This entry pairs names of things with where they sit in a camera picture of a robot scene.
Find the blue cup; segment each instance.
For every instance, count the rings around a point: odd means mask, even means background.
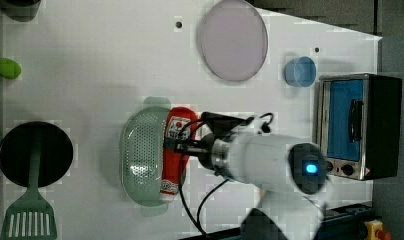
[[[309,57],[293,59],[286,64],[286,82],[294,87],[309,87],[315,81],[317,69]]]

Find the green plastic basket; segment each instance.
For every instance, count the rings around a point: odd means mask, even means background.
[[[121,181],[133,201],[145,207],[157,207],[165,204],[159,195],[170,104],[165,98],[148,98],[143,106],[127,122],[121,136]]]

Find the toaster oven window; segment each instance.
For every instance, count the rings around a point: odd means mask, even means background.
[[[360,160],[360,140],[353,138],[353,102],[362,100],[362,80],[331,83],[327,157],[349,161]]]

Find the spatula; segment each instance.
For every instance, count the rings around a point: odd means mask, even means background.
[[[1,240],[52,240],[57,238],[52,206],[38,191],[42,137],[38,129],[31,149],[27,191],[6,210]]]

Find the white table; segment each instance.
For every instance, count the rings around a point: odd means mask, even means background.
[[[230,85],[207,69],[197,44],[199,23],[216,2],[43,1],[32,22],[4,17],[4,56],[23,68],[19,80],[4,84],[4,134],[24,121],[50,121],[75,147],[68,174],[40,189],[54,207],[59,239],[198,234],[179,197],[166,214],[146,218],[120,184],[120,133],[146,96],[167,96],[198,112],[274,112],[275,132],[311,138],[314,88],[286,85],[286,62],[310,56],[318,76],[377,71],[379,38],[259,10],[269,34],[266,62],[252,79]],[[175,28],[179,20],[181,30]],[[188,168],[184,191],[195,213],[205,192],[222,179],[196,159]],[[332,179],[336,193],[330,208],[371,200],[372,182]],[[3,188],[6,209],[24,189],[6,178]],[[206,203],[204,228],[239,226],[258,200],[255,187],[226,184]]]

